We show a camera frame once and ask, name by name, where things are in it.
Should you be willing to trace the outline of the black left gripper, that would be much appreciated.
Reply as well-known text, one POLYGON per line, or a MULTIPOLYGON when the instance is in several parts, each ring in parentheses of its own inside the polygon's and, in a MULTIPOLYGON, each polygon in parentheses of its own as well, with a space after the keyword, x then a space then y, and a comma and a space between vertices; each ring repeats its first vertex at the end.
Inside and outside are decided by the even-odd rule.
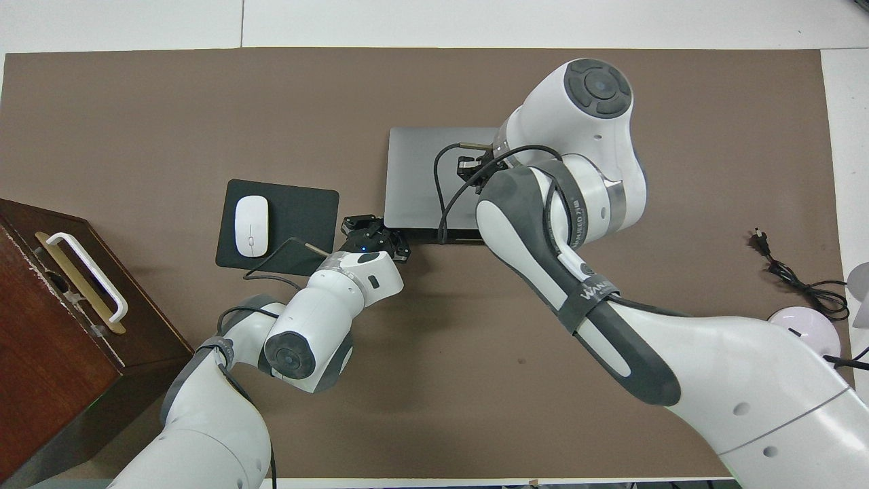
POLYGON ((382 217, 375 215, 354 215, 344 217, 341 232, 346 236, 338 251, 344 253, 379 253, 385 251, 396 263, 404 264, 409 260, 409 242, 402 231, 388 228, 370 229, 381 226, 382 217))

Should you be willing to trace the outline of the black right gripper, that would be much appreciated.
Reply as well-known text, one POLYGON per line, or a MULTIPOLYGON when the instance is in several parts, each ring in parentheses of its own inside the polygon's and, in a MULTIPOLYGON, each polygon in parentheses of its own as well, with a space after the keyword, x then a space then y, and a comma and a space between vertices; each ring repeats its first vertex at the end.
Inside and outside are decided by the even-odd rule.
POLYGON ((486 151, 481 157, 459 157, 458 176, 463 181, 471 179, 475 173, 480 173, 475 179, 475 185, 486 185, 488 180, 505 168, 506 155, 496 156, 493 151, 486 151))

